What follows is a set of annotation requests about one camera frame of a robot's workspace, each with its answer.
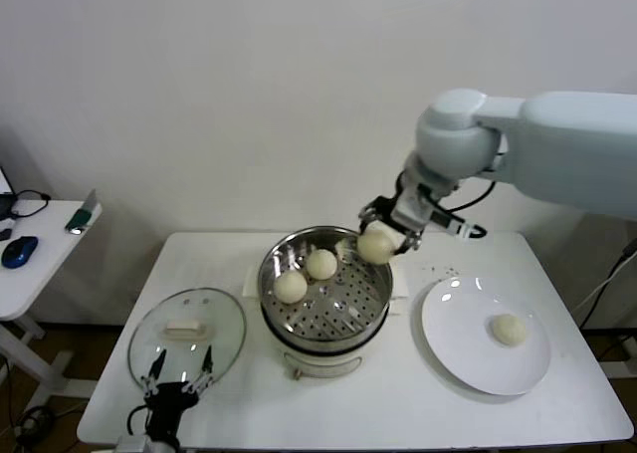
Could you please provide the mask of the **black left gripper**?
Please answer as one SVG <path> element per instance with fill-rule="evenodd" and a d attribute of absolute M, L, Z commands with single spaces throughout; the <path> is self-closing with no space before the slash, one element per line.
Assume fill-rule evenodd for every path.
<path fill-rule="evenodd" d="M 153 361 L 148 374 L 141 377 L 145 405 L 149 410 L 146 433 L 149 436 L 176 436 L 183 413 L 194 407 L 199 396 L 213 381 L 212 347 L 208 346 L 199 373 L 188 382 L 158 383 L 167 351 Z"/>

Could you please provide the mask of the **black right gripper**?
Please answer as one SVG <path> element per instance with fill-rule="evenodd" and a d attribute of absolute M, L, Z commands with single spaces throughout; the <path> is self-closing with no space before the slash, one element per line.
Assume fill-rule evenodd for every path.
<path fill-rule="evenodd" d="M 376 197 L 358 213 L 358 232 L 364 233 L 374 221 L 382 221 L 404 236 L 400 246 L 394 250 L 395 255 L 406 254 L 409 250 L 417 251 L 422 244 L 424 221 L 422 209 L 418 202 L 405 193 L 395 194 L 391 198 Z"/>

